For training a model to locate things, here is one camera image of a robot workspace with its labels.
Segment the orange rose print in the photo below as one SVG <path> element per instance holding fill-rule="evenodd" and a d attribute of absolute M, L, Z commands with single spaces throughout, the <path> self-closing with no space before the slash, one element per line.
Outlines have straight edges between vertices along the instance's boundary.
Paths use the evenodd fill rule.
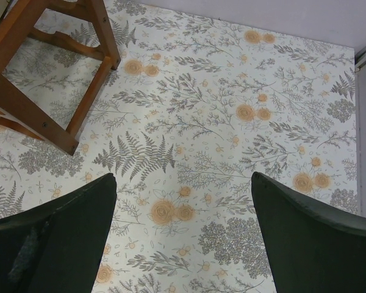
<path fill-rule="evenodd" d="M 161 55 L 159 54 L 159 53 L 154 53 L 153 55 L 152 55 L 152 59 L 153 60 L 159 60 L 161 58 Z"/>
<path fill-rule="evenodd" d="M 112 269 L 110 266 L 101 265 L 98 270 L 98 274 L 96 275 L 96 282 L 98 283 L 106 283 L 111 280 Z"/>
<path fill-rule="evenodd" d="M 188 186 L 182 187 L 181 191 L 179 191 L 179 195 L 181 197 L 187 197 L 189 196 L 191 193 L 191 188 L 189 188 Z"/>
<path fill-rule="evenodd" d="M 318 166 L 320 166 L 321 165 L 321 160 L 320 160 L 320 158 L 318 158 L 318 157 L 314 157 L 313 159 L 312 159 L 312 166 L 313 167 L 318 167 Z"/>
<path fill-rule="evenodd" d="M 194 216 L 194 209 L 189 205 L 183 205 L 175 211 L 179 220 L 189 221 Z"/>
<path fill-rule="evenodd" d="M 146 75 L 153 78 L 159 74 L 160 69 L 155 65 L 148 65 L 147 67 L 144 68 L 144 72 Z"/>
<path fill-rule="evenodd" d="M 259 102 L 266 102 L 267 101 L 267 95 L 265 93 L 261 93 L 258 97 L 257 97 L 257 100 Z"/>
<path fill-rule="evenodd" d="M 260 42 L 260 34 L 256 31 L 246 31 L 244 39 L 250 44 L 258 44 Z"/>
<path fill-rule="evenodd" d="M 242 121 L 252 121 L 254 120 L 255 110 L 246 104 L 239 105 L 236 110 L 237 118 Z"/>
<path fill-rule="evenodd" d="M 261 120 L 269 120 L 271 118 L 271 112 L 267 108 L 261 108 L 257 111 L 257 116 Z"/>
<path fill-rule="evenodd" d="M 272 44 L 275 42 L 275 36 L 273 34 L 265 34 L 263 36 L 263 41 L 266 43 Z"/>
<path fill-rule="evenodd" d="M 329 176 L 324 173 L 316 175 L 315 184 L 320 188 L 327 188 L 330 184 Z"/>
<path fill-rule="evenodd" d="M 111 251 L 111 245 L 110 244 L 106 244 L 106 246 L 104 247 L 104 250 L 103 250 L 103 254 L 104 255 L 108 255 Z"/>
<path fill-rule="evenodd" d="M 306 173 L 299 173 L 293 179 L 295 189 L 302 193 L 311 192 L 313 189 L 313 182 L 310 176 Z"/>
<path fill-rule="evenodd" d="M 174 206 L 168 200 L 160 200 L 155 203 L 151 210 L 153 222 L 159 225 L 166 225 L 172 221 Z"/>
<path fill-rule="evenodd" d="M 124 65 L 124 70 L 129 75 L 140 75 L 142 72 L 142 63 L 135 59 L 129 60 Z"/>

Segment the floor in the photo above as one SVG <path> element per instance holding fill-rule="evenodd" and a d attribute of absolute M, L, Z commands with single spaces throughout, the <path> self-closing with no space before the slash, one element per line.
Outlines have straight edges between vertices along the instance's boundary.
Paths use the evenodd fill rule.
<path fill-rule="evenodd" d="M 122 61 L 73 157 L 0 127 L 0 217 L 112 172 L 93 292 L 274 292 L 252 172 L 357 212 L 350 48 L 107 1 Z M 87 23 L 37 26 L 90 46 Z M 27 40 L 5 75 L 65 126 L 98 61 Z"/>

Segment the stool leg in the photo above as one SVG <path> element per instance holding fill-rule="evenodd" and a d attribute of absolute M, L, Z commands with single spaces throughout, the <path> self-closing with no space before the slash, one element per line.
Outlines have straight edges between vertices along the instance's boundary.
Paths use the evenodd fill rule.
<path fill-rule="evenodd" d="M 112 69 L 116 70 L 121 58 L 104 2 L 103 0 L 85 0 L 84 2 L 98 35 L 101 48 L 105 56 L 111 58 Z"/>

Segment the wooden stool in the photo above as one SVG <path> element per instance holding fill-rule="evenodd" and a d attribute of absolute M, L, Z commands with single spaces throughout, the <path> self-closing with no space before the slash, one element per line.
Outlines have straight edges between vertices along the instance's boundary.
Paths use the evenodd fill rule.
<path fill-rule="evenodd" d="M 46 8 L 92 22 L 100 45 L 88 47 L 67 34 L 47 34 L 34 28 Z M 1 74 L 27 36 L 102 61 L 66 129 Z M 103 0 L 18 0 L 0 24 L 0 125 L 51 142 L 73 155 L 79 144 L 75 136 L 110 69 L 116 70 L 119 62 L 119 52 Z"/>

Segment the leaf print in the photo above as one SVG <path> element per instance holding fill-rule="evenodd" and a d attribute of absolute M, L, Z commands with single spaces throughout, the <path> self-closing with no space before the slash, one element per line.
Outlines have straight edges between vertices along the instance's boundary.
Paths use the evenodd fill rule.
<path fill-rule="evenodd" d="M 173 95 L 170 99 L 171 107 L 167 109 L 169 114 L 184 109 L 191 110 L 198 102 L 204 101 L 202 91 L 190 73 L 184 73 L 177 79 L 174 76 L 165 79 L 168 83 L 164 80 L 157 81 L 157 89 L 161 93 L 170 92 Z"/>
<path fill-rule="evenodd" d="M 204 38 L 203 42 L 199 40 L 198 38 L 191 37 L 191 40 L 188 42 L 183 41 L 175 41 L 173 44 L 167 43 L 164 46 L 164 49 L 167 51 L 171 51 L 171 49 L 175 49 L 176 47 L 180 47 L 182 52 L 187 52 L 188 49 L 192 48 L 193 53 L 197 54 L 199 51 L 206 51 L 206 57 L 212 56 L 214 54 L 227 54 L 231 57 L 233 57 L 232 54 L 226 52 L 225 50 L 222 50 L 220 48 L 221 45 L 217 46 L 218 44 L 216 41 L 213 41 L 210 38 Z"/>
<path fill-rule="evenodd" d="M 271 270 L 257 219 L 230 218 L 227 225 L 211 222 L 201 228 L 198 244 L 204 255 L 214 251 L 219 264 L 240 261 L 251 278 L 270 276 Z"/>
<path fill-rule="evenodd" d="M 247 211 L 255 214 L 255 208 L 252 200 L 247 195 L 241 195 L 237 198 L 231 196 L 221 197 L 215 201 L 215 208 L 225 208 L 225 211 L 231 215 L 243 215 Z"/>
<path fill-rule="evenodd" d="M 339 188 L 336 188 L 331 195 L 329 204 L 352 214 L 358 213 L 357 197 L 353 190 L 340 190 Z"/>
<path fill-rule="evenodd" d="M 20 144 L 29 150 L 20 154 L 19 167 L 26 169 L 30 175 L 44 169 L 55 177 L 63 176 L 66 172 L 73 177 L 80 172 L 84 163 L 80 152 L 75 152 L 73 156 L 63 155 L 55 146 L 31 137 L 24 138 Z"/>
<path fill-rule="evenodd" d="M 332 86 L 331 92 L 338 93 L 341 96 L 343 95 L 346 99 L 348 95 L 350 95 L 352 100 L 355 94 L 355 77 L 353 69 L 350 68 L 350 73 L 344 71 L 344 75 L 344 78 L 339 75 L 340 82 L 337 81 L 336 84 Z"/>
<path fill-rule="evenodd" d="M 153 274 L 143 275 L 138 278 L 137 284 L 134 284 L 132 279 L 129 281 L 120 281 L 121 286 L 126 292 L 132 293 L 161 293 L 161 283 L 154 279 Z M 108 293 L 122 293 L 118 287 L 110 287 Z"/>
<path fill-rule="evenodd" d="M 320 136 L 313 136 L 306 127 L 301 127 L 300 125 L 290 126 L 284 122 L 277 123 L 270 121 L 269 124 L 277 133 L 286 132 L 286 136 L 290 140 L 302 140 L 304 143 L 319 142 L 318 139 Z"/>
<path fill-rule="evenodd" d="M 246 293 L 249 290 L 260 286 L 263 282 L 264 280 L 257 285 L 252 285 L 249 282 L 243 282 L 242 280 L 235 278 L 233 285 L 229 285 L 225 280 L 222 280 L 220 284 L 216 284 L 214 281 L 208 281 L 207 284 L 204 284 L 198 279 L 193 279 L 190 281 L 190 287 L 195 292 L 200 293 Z"/>
<path fill-rule="evenodd" d="M 150 272 L 154 269 L 158 275 L 167 275 L 168 277 L 178 274 L 177 270 L 180 269 L 191 272 L 188 268 L 190 264 L 184 258 L 179 258 L 176 255 L 168 257 L 158 251 L 150 258 L 152 261 L 148 261 L 143 255 L 136 255 L 127 261 L 127 265 L 139 267 L 143 272 Z"/>
<path fill-rule="evenodd" d="M 9 194 L 6 194 L 4 191 L 5 188 L 0 185 L 0 219 L 23 212 L 24 192 L 19 197 L 16 196 L 16 181 L 13 182 Z"/>
<path fill-rule="evenodd" d="M 177 61 L 180 65 L 189 65 L 193 71 L 201 71 L 204 70 L 209 73 L 216 73 L 221 71 L 221 66 L 215 66 L 213 62 L 209 59 L 194 59 L 191 57 L 175 57 L 175 61 Z"/>
<path fill-rule="evenodd" d="M 122 100 L 125 103 L 136 103 L 138 106 L 145 106 L 147 108 L 153 107 L 154 104 L 161 104 L 164 105 L 164 99 L 160 96 L 157 96 L 153 93 L 147 95 L 141 90 L 136 90 L 135 92 L 131 93 L 128 92 L 119 92 L 113 95 L 114 99 Z"/>
<path fill-rule="evenodd" d="M 348 180 L 356 180 L 357 175 L 357 164 L 354 160 L 344 159 L 342 160 L 342 164 L 344 165 L 344 171 L 346 172 Z"/>
<path fill-rule="evenodd" d="M 93 160 L 93 163 L 107 167 L 109 171 L 115 166 L 115 173 L 118 173 L 118 170 L 122 167 L 122 177 L 133 168 L 130 180 L 141 173 L 142 181 L 157 169 L 161 168 L 165 173 L 168 165 L 174 168 L 173 145 L 169 150 L 166 150 L 163 136 L 162 143 L 157 148 L 155 142 L 150 137 L 143 132 L 142 134 L 145 138 L 145 147 L 138 138 L 131 136 L 129 131 L 126 131 L 125 138 L 127 143 L 118 136 L 118 148 L 116 148 L 110 140 L 109 149 L 103 149 L 102 153 L 99 153 L 98 157 Z"/>
<path fill-rule="evenodd" d="M 314 63 L 317 62 L 318 57 L 312 56 L 308 50 L 304 49 L 293 49 L 290 46 L 274 45 L 276 49 L 281 54 L 288 54 L 292 60 L 303 60 L 305 62 Z"/>
<path fill-rule="evenodd" d="M 197 139 L 198 137 L 205 135 L 208 136 L 210 134 L 215 134 L 219 138 L 222 138 L 218 133 L 206 128 L 205 122 L 201 121 L 196 116 L 191 116 L 190 121 L 186 121 L 182 116 L 176 116 L 176 122 L 172 122 L 167 119 L 157 119 L 157 122 L 150 122 L 145 126 L 145 130 L 148 133 L 157 132 L 159 129 L 164 129 L 165 134 L 172 133 L 175 129 L 179 128 L 177 134 L 179 136 L 183 136 L 185 132 L 189 132 L 191 130 L 195 130 L 193 133 L 192 139 Z"/>
<path fill-rule="evenodd" d="M 10 153 L 9 151 L 6 152 L 6 154 L 2 154 L 1 153 L 1 148 L 0 148 L 0 170 L 8 170 L 11 172 L 16 172 L 19 176 L 19 179 L 22 180 L 18 170 L 15 168 L 15 161 L 13 158 L 13 154 Z"/>
<path fill-rule="evenodd" d="M 245 182 L 233 184 L 230 189 L 234 195 L 247 193 L 251 182 L 250 176 L 245 176 L 243 167 L 239 164 L 217 163 L 209 154 L 203 151 L 195 155 L 195 167 L 187 163 L 178 163 L 178 178 L 180 184 L 191 185 L 195 189 L 203 189 L 213 184 L 217 189 L 229 187 L 234 179 L 244 178 Z"/>
<path fill-rule="evenodd" d="M 254 138 L 253 145 L 242 152 L 245 156 L 241 158 L 240 163 L 245 164 L 251 171 L 260 164 L 265 167 L 266 174 L 275 179 L 279 179 L 282 172 L 287 169 L 288 156 L 298 152 L 287 151 L 280 143 L 260 134 Z"/>
<path fill-rule="evenodd" d="M 153 19 L 141 18 L 136 20 L 135 23 L 142 24 L 146 27 L 155 27 L 162 31 L 168 32 L 172 29 L 180 29 L 179 24 L 172 20 L 163 20 L 161 17 L 155 17 Z"/>
<path fill-rule="evenodd" d="M 317 148 L 321 147 L 322 145 L 333 145 L 337 148 L 340 148 L 339 145 L 340 142 L 343 142 L 349 146 L 351 145 L 352 142 L 354 143 L 356 142 L 356 137 L 350 136 L 349 133 L 350 132 L 348 130 L 344 131 L 342 134 L 339 134 L 337 131 L 334 131 L 329 135 L 328 140 L 319 144 Z"/>
<path fill-rule="evenodd" d="M 138 217 L 141 216 L 138 213 L 138 208 L 132 204 L 128 200 L 120 200 L 117 201 L 117 208 L 115 209 L 110 231 L 115 233 L 117 236 L 125 236 L 129 232 L 129 227 L 131 225 L 144 225 L 138 221 Z M 126 213 L 129 217 L 133 218 L 132 220 L 121 220 L 122 214 Z"/>
<path fill-rule="evenodd" d="M 114 0 L 113 6 L 118 10 L 126 10 L 126 13 L 134 16 L 139 14 L 145 14 L 146 7 L 136 2 L 128 0 Z"/>
<path fill-rule="evenodd" d="M 270 65 L 274 65 L 275 64 L 275 59 L 269 58 L 269 59 L 263 59 L 262 61 L 259 62 L 258 66 L 255 67 L 255 69 L 258 70 L 266 70 L 268 66 Z"/>

